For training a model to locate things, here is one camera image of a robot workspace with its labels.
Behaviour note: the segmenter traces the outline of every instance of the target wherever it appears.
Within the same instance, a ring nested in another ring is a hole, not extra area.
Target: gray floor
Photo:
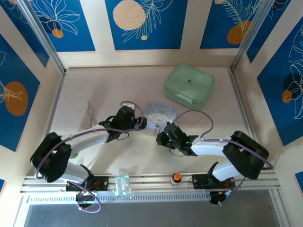
[[[222,207],[210,202],[104,203],[98,214],[76,205],[31,205],[26,227],[273,227],[268,191],[240,191]]]

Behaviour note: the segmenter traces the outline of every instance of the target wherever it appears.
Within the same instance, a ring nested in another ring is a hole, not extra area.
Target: ventilation grille
[[[172,202],[210,201],[210,192],[137,193],[116,197],[114,193],[97,195],[101,203],[106,202]],[[75,203],[75,196],[30,196],[29,204],[68,204]]]

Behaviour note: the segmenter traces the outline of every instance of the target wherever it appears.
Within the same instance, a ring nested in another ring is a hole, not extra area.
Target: wall
[[[29,159],[43,139],[62,77],[51,60],[44,64],[48,57],[42,52],[32,50],[31,45],[26,42],[21,31],[18,31],[2,7],[0,7],[0,52],[3,48],[8,51],[0,66],[0,80],[6,87],[8,80],[22,81],[26,88],[22,90],[19,98],[16,98],[18,94],[15,97],[10,96],[9,100],[5,97],[0,103],[2,124],[0,137],[10,135],[7,143],[1,141],[2,145],[0,145],[0,179],[5,180],[5,187],[2,188],[0,197],[0,226],[9,227],[13,225],[18,210],[21,198],[19,192],[24,176],[31,167]],[[10,90],[15,91],[16,88],[12,86]],[[25,105],[20,105],[18,101],[22,101]],[[14,108],[10,107],[11,102],[16,104]],[[16,123],[21,118],[22,124],[18,126]],[[7,123],[11,127],[5,128],[4,131],[3,125]]]
[[[298,104],[295,101],[298,96],[294,95],[294,91],[300,89],[290,91],[292,97],[287,99],[285,94],[288,93],[284,87],[287,74],[290,73],[292,79],[291,73],[295,73],[290,66],[302,63],[300,59],[292,60],[292,54],[289,53],[292,46],[296,45],[294,37],[300,31],[300,25],[303,25],[302,17],[303,2],[291,0],[252,63],[245,55],[235,71],[250,104],[255,128],[270,152],[269,159],[274,164],[286,208],[295,226],[302,226],[303,204],[303,195],[294,176],[303,171],[302,130],[296,129],[302,125],[302,120],[299,111],[296,112],[294,108]]]
[[[97,67],[231,65],[261,0],[30,2],[65,67]]]

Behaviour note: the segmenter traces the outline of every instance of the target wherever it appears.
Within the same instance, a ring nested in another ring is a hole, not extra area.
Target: plastic lid
[[[181,178],[182,178],[182,175],[181,175],[180,173],[174,174],[174,179],[175,179],[176,181],[181,180]]]
[[[180,64],[166,80],[165,88],[194,102],[203,102],[207,99],[213,84],[212,75]]]

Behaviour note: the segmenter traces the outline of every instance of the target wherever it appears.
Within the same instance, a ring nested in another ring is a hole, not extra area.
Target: white table surface
[[[164,83],[175,67],[128,67],[95,70],[69,70],[55,111],[51,131],[75,134],[89,128],[87,115],[90,99],[97,122],[115,115],[120,103],[130,100],[142,109],[149,101],[178,107],[178,115],[188,110],[164,95]],[[214,120],[214,129],[205,138],[231,136],[234,131],[247,133],[227,68],[196,67],[215,77],[215,86],[203,111]],[[177,124],[187,135],[201,135],[211,126],[200,113],[187,113]],[[177,157],[157,146],[154,130],[130,133],[123,141],[95,145],[81,151],[71,162],[86,165],[94,174],[170,174],[207,171],[223,157]]]

